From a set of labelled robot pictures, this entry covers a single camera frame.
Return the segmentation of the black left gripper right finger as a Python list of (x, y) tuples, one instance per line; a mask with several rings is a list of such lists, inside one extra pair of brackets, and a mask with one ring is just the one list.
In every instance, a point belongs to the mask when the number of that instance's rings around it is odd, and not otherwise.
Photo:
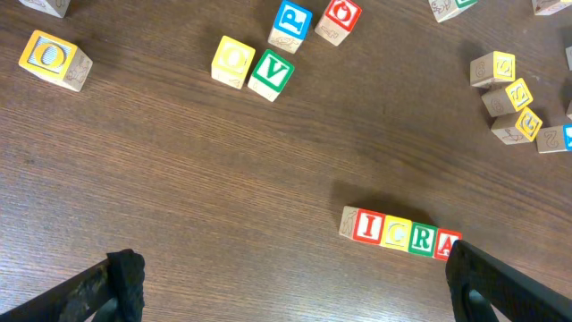
[(511, 321), (571, 322), (569, 298), (466, 241), (453, 243), (445, 272), (457, 322), (496, 321), (496, 311)]

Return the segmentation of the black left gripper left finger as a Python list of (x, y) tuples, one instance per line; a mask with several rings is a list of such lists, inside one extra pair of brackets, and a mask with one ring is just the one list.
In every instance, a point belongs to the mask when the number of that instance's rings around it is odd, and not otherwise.
[(111, 252), (73, 278), (1, 315), (6, 322), (141, 322), (145, 260), (134, 250)]

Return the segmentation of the red A letter block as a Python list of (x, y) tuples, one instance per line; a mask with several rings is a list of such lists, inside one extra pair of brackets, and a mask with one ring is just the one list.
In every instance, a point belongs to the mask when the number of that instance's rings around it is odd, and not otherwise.
[(439, 228), (436, 236), (433, 257), (447, 261), (455, 241), (462, 239), (462, 233)]

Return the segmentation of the green R letter block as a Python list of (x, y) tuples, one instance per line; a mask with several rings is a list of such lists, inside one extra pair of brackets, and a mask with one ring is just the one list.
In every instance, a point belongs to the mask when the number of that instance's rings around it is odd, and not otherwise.
[(432, 258), (437, 238), (438, 228), (418, 222), (412, 223), (408, 252), (423, 257)]

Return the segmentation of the yellow C letter block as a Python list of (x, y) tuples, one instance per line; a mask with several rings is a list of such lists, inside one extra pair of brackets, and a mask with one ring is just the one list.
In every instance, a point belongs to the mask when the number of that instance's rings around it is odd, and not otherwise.
[(412, 224), (411, 220), (386, 215), (380, 245), (384, 248), (408, 252)]

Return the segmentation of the red I letter block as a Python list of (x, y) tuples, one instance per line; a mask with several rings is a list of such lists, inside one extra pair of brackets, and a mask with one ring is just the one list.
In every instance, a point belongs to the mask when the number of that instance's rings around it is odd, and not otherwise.
[(345, 206), (342, 211), (339, 235), (355, 242), (380, 246), (385, 217), (383, 213)]

